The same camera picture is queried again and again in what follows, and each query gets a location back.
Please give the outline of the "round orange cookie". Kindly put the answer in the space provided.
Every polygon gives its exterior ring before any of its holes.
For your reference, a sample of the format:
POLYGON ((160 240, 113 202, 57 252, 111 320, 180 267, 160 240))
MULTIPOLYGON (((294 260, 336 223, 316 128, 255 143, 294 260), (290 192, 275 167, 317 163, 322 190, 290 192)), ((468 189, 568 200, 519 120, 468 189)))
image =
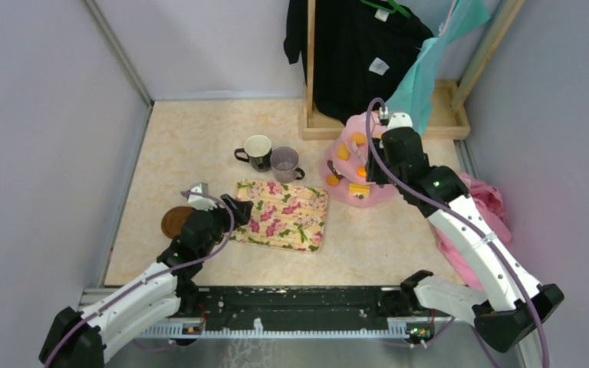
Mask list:
POLYGON ((350 141, 356 146, 363 146, 367 142, 367 137, 363 133, 356 132, 350 135, 350 141))

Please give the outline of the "orange fish-shaped cake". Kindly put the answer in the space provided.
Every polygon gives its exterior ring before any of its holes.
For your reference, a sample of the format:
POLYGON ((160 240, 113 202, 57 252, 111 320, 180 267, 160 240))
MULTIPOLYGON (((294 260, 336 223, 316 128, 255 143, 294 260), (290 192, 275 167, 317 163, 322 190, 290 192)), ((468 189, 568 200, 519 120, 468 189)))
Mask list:
POLYGON ((365 170, 365 167, 364 166, 357 167, 356 168, 356 173, 361 178, 366 178, 367 177, 367 171, 365 170))

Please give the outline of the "floral rectangular tray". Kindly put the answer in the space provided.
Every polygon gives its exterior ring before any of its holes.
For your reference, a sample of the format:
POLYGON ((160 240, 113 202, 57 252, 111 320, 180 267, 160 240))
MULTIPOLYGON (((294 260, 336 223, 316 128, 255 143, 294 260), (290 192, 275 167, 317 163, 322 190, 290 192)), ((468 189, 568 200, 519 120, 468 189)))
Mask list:
POLYGON ((324 237, 330 195, 323 189, 244 179, 236 198, 253 203, 247 225, 233 240, 251 245, 315 253, 324 237))

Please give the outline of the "yellow rectangular biscuit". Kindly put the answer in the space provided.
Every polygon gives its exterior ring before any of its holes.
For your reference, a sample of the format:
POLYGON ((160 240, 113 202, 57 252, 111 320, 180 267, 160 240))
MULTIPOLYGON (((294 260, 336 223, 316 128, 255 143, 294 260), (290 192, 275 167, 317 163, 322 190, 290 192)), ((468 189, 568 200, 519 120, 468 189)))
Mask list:
POLYGON ((335 157, 337 159, 341 159, 343 161, 348 161, 350 158, 350 150, 347 148, 346 144, 344 142, 339 142, 336 152, 335 152, 335 157))

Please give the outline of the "yellow layered cake slice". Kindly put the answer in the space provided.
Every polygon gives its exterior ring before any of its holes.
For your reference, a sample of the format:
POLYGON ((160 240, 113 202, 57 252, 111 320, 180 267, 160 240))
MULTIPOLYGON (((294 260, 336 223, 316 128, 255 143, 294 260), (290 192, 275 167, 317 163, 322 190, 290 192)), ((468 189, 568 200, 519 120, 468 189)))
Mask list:
POLYGON ((370 186, 352 182, 348 186, 348 192, 357 199, 366 199, 370 196, 370 186))

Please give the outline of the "chocolate triangle cake slice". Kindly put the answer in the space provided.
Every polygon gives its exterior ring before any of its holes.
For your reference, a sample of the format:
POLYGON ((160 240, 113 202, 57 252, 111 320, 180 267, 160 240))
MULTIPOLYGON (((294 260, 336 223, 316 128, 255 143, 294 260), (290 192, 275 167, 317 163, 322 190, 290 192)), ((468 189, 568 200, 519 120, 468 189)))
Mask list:
POLYGON ((333 161, 332 160, 328 160, 327 161, 327 167, 328 169, 331 171, 331 173, 336 176, 338 179, 343 179, 344 176, 342 174, 340 174, 334 167, 333 161))

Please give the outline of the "orange flower-shaped cookie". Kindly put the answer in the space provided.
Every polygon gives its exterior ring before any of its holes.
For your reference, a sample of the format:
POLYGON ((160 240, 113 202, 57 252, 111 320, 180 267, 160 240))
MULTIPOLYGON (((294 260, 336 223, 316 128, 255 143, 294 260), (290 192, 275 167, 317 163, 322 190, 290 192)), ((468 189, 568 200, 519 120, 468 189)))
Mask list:
POLYGON ((325 178, 325 182, 329 185, 329 186, 338 186, 340 183, 340 179, 333 175, 333 174, 329 174, 326 176, 325 178))

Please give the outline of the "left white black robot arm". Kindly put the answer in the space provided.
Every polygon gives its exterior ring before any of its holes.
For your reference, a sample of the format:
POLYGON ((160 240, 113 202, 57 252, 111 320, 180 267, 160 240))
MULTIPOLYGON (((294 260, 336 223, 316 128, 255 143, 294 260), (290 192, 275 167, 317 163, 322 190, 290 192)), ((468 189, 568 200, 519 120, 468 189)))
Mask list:
POLYGON ((66 307, 55 316, 39 361, 46 367, 103 367, 155 323, 197 312, 193 277, 219 253, 234 230, 247 225, 253 203, 185 191, 195 198, 181 230, 145 271, 83 310, 66 307))

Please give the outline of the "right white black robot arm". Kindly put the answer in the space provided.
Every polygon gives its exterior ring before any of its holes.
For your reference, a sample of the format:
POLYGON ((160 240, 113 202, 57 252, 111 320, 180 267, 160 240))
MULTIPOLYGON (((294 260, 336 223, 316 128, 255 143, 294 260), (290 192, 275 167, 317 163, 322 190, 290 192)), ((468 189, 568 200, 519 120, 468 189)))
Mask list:
POLYGON ((548 361, 543 323, 564 300, 559 286, 542 284, 515 260, 459 175, 448 166, 430 164, 412 128, 388 130, 367 146, 367 178, 394 186, 450 239, 482 285, 477 290, 421 270, 401 284, 404 311, 420 316, 435 309, 459 318, 500 353, 536 333, 548 361))

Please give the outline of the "teal garment hanging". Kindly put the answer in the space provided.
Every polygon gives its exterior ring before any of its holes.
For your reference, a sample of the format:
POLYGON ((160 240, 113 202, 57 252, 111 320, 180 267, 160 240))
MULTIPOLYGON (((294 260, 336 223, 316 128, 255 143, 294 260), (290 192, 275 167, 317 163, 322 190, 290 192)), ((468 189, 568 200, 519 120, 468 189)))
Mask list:
POLYGON ((407 113, 413 129, 419 134, 424 133, 433 108, 431 96, 436 75, 446 47, 489 19, 490 13, 481 0, 452 2, 437 34, 423 42, 412 67, 386 100, 388 109, 407 113))

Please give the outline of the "wooden clothes rack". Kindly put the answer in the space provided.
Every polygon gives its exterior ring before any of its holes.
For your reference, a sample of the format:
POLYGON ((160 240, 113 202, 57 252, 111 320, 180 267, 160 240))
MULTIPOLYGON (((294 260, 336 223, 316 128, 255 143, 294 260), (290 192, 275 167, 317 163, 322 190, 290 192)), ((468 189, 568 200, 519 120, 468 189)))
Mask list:
MULTIPOLYGON (((523 5, 523 1, 502 1, 461 79, 435 82, 435 89, 430 98, 433 106, 427 128, 424 130, 426 137, 464 140, 468 136, 470 125, 464 103, 523 5)), ((344 126, 339 120, 319 112, 313 98, 315 9, 316 2, 309 1, 307 4, 307 55, 304 58, 307 76, 304 87, 303 117, 299 123, 299 130, 304 140, 333 140, 340 136, 344 126)))

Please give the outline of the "black mug white inside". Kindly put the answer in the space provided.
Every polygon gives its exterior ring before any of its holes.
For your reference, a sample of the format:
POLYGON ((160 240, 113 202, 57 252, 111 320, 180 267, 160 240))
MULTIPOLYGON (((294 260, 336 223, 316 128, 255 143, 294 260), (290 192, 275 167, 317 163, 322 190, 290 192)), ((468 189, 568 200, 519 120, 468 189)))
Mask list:
POLYGON ((255 171, 263 173, 271 169, 272 143, 264 135, 250 136, 242 148, 234 151, 234 157, 248 163, 255 171))

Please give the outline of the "pink three-tier cake stand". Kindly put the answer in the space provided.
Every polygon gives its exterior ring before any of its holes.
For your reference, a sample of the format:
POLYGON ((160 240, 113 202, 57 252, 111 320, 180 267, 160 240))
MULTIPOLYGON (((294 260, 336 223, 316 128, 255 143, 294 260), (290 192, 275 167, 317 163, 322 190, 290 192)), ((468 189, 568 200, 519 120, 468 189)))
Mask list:
MULTIPOLYGON (((378 113, 376 112, 362 113, 349 118, 346 126, 342 129, 340 136, 327 148, 319 167, 319 173, 324 180, 325 188, 333 198, 355 207, 366 208, 387 202, 398 194, 397 189, 391 184, 377 185, 375 183, 369 183, 367 182, 367 178, 361 178, 356 173, 356 168, 363 165, 354 154, 350 135, 352 133, 360 132, 363 133, 368 140, 369 138, 380 138, 384 131, 385 126, 380 124, 378 113), (344 142, 350 150, 350 158, 348 161, 343 161, 335 157, 339 142, 344 142), (335 169, 344 176, 343 179, 340 179, 338 186, 329 186, 325 182, 326 176, 332 174, 327 167, 328 160, 332 160, 335 169), (352 182, 361 185, 369 185, 370 196, 366 199, 357 199, 350 195, 348 192, 348 186, 352 182)), ((364 144, 365 151, 367 151, 367 148, 368 142, 364 144)))

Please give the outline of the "brown round coaster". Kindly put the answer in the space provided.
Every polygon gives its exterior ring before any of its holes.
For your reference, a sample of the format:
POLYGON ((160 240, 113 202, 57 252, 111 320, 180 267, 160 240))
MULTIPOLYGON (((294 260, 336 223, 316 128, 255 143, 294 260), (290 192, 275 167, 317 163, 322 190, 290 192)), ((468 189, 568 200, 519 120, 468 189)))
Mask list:
POLYGON ((167 211, 160 223, 162 233, 169 239, 179 235, 182 226, 193 211, 194 208, 189 206, 177 206, 167 211))

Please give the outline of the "pink crumpled towel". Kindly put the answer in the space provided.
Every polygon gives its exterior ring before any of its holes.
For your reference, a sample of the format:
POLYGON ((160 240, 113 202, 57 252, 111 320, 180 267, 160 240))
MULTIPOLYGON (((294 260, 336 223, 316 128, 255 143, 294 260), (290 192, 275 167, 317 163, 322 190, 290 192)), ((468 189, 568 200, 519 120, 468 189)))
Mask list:
MULTIPOLYGON (((476 208, 486 224, 497 234, 502 243, 507 245, 512 240, 512 233, 505 224, 505 206, 500 191, 496 187, 465 172, 460 173, 459 178, 469 190, 469 194, 474 199, 476 208)), ((455 245, 438 228, 434 228, 434 230, 436 233, 436 247, 456 273, 467 286, 482 290, 483 286, 479 279, 468 266, 464 257, 457 251, 455 245)))

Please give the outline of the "black t-shirt on hanger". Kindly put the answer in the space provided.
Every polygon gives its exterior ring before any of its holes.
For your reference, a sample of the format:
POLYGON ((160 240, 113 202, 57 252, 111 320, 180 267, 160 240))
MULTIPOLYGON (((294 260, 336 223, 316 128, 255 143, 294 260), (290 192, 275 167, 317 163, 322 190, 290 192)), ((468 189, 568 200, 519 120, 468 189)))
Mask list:
POLYGON ((388 99, 433 32, 410 8, 390 14, 371 1, 317 1, 313 100, 341 123, 388 99))

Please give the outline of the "green clothes hanger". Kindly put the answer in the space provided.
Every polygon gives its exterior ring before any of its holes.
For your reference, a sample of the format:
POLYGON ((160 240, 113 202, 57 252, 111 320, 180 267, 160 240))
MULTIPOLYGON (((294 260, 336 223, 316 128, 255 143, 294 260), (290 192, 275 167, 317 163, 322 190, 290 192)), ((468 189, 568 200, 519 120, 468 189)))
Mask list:
POLYGON ((372 8, 384 11, 388 14, 400 13, 406 18, 411 17, 411 13, 408 11, 408 9, 398 4, 395 0, 386 0, 385 2, 387 5, 381 5, 380 3, 376 3, 375 1, 368 0, 360 0, 360 2, 364 5, 368 5, 372 8))

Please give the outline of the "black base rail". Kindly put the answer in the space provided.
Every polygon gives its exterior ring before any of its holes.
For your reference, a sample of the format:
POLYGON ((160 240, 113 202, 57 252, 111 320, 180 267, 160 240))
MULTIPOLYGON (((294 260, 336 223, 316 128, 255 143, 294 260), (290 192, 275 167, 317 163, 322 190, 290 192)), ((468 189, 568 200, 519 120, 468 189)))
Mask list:
POLYGON ((201 287, 188 295, 177 317, 179 343, 198 337, 376 338, 421 343, 432 339, 432 312, 411 286, 396 287, 201 287))

